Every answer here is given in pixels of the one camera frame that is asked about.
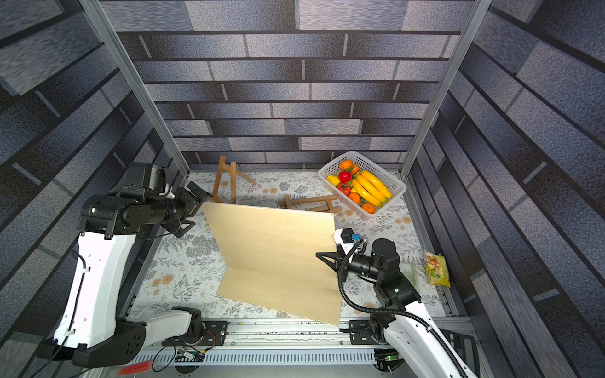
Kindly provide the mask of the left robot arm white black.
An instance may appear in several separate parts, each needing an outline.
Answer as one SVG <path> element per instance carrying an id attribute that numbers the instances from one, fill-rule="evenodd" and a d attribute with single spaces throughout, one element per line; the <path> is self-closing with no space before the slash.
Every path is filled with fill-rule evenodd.
<path id="1" fill-rule="evenodd" d="M 198 310 L 175 307 L 156 318 L 126 321 L 118 318 L 117 304 L 127 257 L 142 228 L 159 225 L 181 238 L 212 196 L 193 182 L 171 188 L 163 168 L 145 163 L 130 165 L 111 192 L 91 196 L 80 212 L 77 267 L 65 311 L 36 357 L 94 369 L 125 365 L 154 343 L 202 341 L 206 331 Z"/>

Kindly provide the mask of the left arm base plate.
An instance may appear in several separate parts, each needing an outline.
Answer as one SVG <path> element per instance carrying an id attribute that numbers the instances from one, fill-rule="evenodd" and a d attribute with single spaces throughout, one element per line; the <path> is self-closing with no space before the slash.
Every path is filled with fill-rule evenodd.
<path id="1" fill-rule="evenodd" d="M 195 348 L 223 346 L 228 325 L 228 321 L 203 321 L 193 329 L 189 329 L 185 335 L 174 336 L 162 341 L 162 346 Z"/>

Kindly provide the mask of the wooden easel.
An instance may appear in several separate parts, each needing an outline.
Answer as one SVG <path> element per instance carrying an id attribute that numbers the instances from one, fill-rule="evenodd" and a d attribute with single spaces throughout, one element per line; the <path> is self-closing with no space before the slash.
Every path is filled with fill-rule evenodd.
<path id="1" fill-rule="evenodd" d="M 211 198 L 210 200 L 212 202 L 215 203 L 223 203 L 223 201 L 219 198 L 219 190 L 222 186 L 222 176 L 224 175 L 228 175 L 229 176 L 229 183 L 230 183 L 230 200 L 231 200 L 231 204 L 236 205 L 237 203 L 237 178 L 243 178 L 245 179 L 248 183 L 252 184 L 252 185 L 257 185 L 257 183 L 251 179 L 249 176 L 247 176 L 246 174 L 244 174 L 243 172 L 241 172 L 240 170 L 238 170 L 238 166 L 236 162 L 231 162 L 230 164 L 227 164 L 226 162 L 226 156 L 225 155 L 221 155 L 219 157 L 219 161 L 217 164 L 217 171 L 216 171 L 216 175 L 215 175 L 215 181 L 214 181 L 214 187 L 211 193 Z"/>
<path id="2" fill-rule="evenodd" d="M 342 211 L 341 206 L 336 205 L 337 197 L 335 195 L 293 198 L 291 195 L 285 195 L 285 200 L 278 206 L 283 209 L 299 209 L 311 212 L 337 214 Z"/>

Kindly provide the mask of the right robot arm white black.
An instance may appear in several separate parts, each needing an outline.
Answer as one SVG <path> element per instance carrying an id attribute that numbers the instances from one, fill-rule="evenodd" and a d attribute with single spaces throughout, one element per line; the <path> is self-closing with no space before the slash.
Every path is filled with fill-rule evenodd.
<path id="1" fill-rule="evenodd" d="M 348 240 L 339 244 L 337 251 L 318 252 L 315 257 L 337 274 L 343 301 L 370 315 L 368 329 L 372 337 L 394 349 L 418 377 L 479 377 L 480 370 L 466 364 L 401 272 L 394 242 L 376 239 L 366 255 L 366 241 L 353 237 Z M 373 281 L 379 308 L 362 306 L 349 297 L 344 284 L 351 273 Z"/>

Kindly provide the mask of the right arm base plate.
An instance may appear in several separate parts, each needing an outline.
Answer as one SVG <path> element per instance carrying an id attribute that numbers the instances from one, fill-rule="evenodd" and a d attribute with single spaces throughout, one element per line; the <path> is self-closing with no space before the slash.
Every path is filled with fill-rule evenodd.
<path id="1" fill-rule="evenodd" d="M 395 322 L 394 317 L 350 320 L 339 331 L 350 338 L 353 346 L 371 346 L 376 349 L 389 349 L 392 345 L 386 340 L 386 330 Z"/>

